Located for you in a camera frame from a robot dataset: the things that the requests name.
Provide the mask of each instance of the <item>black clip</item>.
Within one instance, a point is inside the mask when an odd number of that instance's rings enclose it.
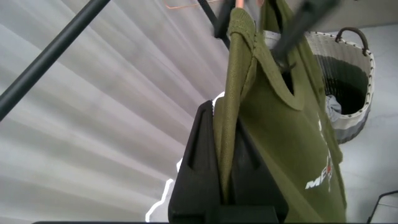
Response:
[[[213,105],[202,104],[169,203],[170,223],[283,223],[287,202],[238,119],[230,204],[221,204]]]

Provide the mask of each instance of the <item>gray floor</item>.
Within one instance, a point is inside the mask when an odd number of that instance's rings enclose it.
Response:
[[[398,25],[362,31],[375,56],[376,87],[365,128],[340,146],[349,222],[365,222],[380,194],[398,190]],[[350,32],[343,38],[361,43]]]

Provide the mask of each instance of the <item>brown handle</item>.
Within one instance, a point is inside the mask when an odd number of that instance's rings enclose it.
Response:
[[[336,42],[341,41],[341,35],[342,35],[343,32],[346,31],[346,30],[351,31],[351,32],[354,32],[354,33],[356,33],[356,34],[359,35],[359,37],[360,37],[361,40],[362,40],[362,44],[363,44],[362,53],[363,53],[364,56],[366,56],[366,51],[369,50],[368,40],[366,40],[365,34],[363,34],[362,31],[360,31],[359,29],[357,29],[357,28],[355,28],[355,27],[345,27],[345,28],[342,28],[342,29],[338,32],[335,41],[336,41]]]

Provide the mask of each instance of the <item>laundry basket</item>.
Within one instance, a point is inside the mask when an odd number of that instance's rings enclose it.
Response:
[[[346,30],[358,34],[363,47],[343,40],[341,35]],[[266,44],[272,48],[279,36],[266,31]],[[343,28],[337,36],[307,32],[306,38],[322,69],[326,96],[333,95],[341,106],[341,111],[334,111],[331,123],[342,144],[357,136],[368,118],[374,91],[374,56],[357,28]]]

